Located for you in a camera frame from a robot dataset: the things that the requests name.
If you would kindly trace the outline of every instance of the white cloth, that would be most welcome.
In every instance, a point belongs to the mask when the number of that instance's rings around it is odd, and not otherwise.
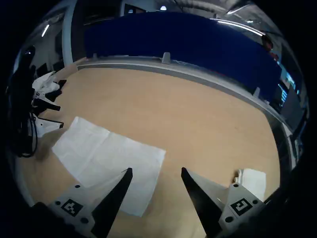
[[[49,72],[39,78],[37,78],[36,80],[34,80],[34,82],[32,83],[32,88],[35,89],[35,91],[37,92],[42,92],[42,93],[49,93],[49,92],[54,92],[57,89],[59,89],[59,85],[55,82],[53,82],[54,80],[54,76],[52,75],[54,73],[53,72]]]
[[[131,167],[133,179],[120,209],[136,216],[143,215],[152,198],[166,153],[80,117],[74,119],[52,150],[85,187],[106,182]]]
[[[235,182],[244,186],[263,202],[266,189],[266,174],[254,169],[239,169],[238,174],[239,176],[235,178]]]

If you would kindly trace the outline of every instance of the black cable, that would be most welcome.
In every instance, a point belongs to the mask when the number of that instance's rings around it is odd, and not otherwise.
[[[22,154],[21,156],[22,157],[25,157],[25,158],[29,158],[29,157],[32,157],[36,150],[37,150],[37,146],[38,146],[38,136],[37,136],[37,129],[36,129],[36,124],[35,124],[35,118],[33,116],[33,113],[29,113],[29,121],[30,121],[30,128],[31,128],[31,140],[32,140],[32,143],[31,143],[31,150],[32,152],[30,154]],[[34,149],[33,149],[33,129],[34,129],[34,132],[35,132],[35,146],[34,146]]]

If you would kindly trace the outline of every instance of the folded white cloth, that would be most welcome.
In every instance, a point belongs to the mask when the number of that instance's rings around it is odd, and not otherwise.
[[[57,89],[59,89],[59,85],[55,82],[53,82],[54,80],[54,76],[52,75],[54,73],[53,72],[49,72],[39,78],[37,78],[36,80],[34,80],[34,82],[32,83],[32,88],[35,89],[35,91],[37,92],[42,92],[42,93],[49,93],[49,92],[54,92]]]
[[[238,174],[239,176],[235,178],[235,182],[244,186],[263,202],[266,189],[266,174],[254,169],[239,169]]]
[[[85,187],[106,182],[131,167],[133,179],[120,207],[142,216],[149,204],[166,151],[142,144],[76,117],[52,148]]]

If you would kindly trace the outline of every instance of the wooden table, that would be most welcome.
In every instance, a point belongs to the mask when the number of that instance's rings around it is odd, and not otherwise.
[[[204,237],[182,167],[224,186],[237,169],[263,171],[265,197],[279,186],[278,153],[266,117],[224,92],[158,73],[106,68],[72,74],[62,91],[56,100],[61,111],[41,117],[63,121],[64,128],[40,139],[36,157],[19,160],[36,202],[48,204],[76,182],[51,150],[75,116],[166,150],[145,214],[120,211],[109,237]]]

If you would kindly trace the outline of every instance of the wall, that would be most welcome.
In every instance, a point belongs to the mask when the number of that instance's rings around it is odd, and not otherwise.
[[[59,55],[55,52],[55,36],[62,29],[62,24],[63,22],[61,21],[51,25],[43,37],[37,35],[30,41],[29,45],[34,45],[36,49],[31,65],[39,68],[46,63],[48,70],[53,70],[53,64],[59,61]]]
[[[157,8],[157,4],[155,1],[142,1],[142,0],[123,0],[121,2],[121,7],[120,7],[120,16],[124,16],[124,5],[129,4],[138,8],[141,8],[147,12],[154,12],[156,10],[159,10]]]

